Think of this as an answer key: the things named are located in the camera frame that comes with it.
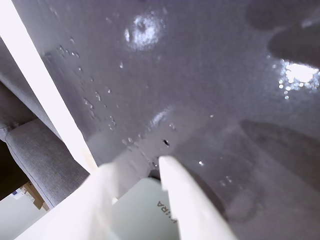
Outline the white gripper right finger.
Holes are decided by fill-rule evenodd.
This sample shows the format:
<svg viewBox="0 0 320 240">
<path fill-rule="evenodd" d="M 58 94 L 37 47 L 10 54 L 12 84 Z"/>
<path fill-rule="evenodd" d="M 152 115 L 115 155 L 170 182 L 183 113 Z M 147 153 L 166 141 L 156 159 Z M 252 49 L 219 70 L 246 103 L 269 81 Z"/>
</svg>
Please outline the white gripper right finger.
<svg viewBox="0 0 320 240">
<path fill-rule="evenodd" d="M 159 157 L 161 186 L 181 240 L 236 240 L 227 222 L 192 175 L 174 157 Z"/>
</svg>

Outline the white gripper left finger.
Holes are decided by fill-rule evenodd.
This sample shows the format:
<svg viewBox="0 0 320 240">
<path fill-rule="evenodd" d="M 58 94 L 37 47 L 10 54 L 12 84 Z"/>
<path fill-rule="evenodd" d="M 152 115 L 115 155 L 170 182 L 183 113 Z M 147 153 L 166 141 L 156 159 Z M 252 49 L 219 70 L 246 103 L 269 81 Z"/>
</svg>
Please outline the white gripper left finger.
<svg viewBox="0 0 320 240">
<path fill-rule="evenodd" d="M 118 240 L 120 237 L 112 228 L 112 206 L 117 193 L 116 165 L 105 163 L 17 239 Z"/>
</svg>

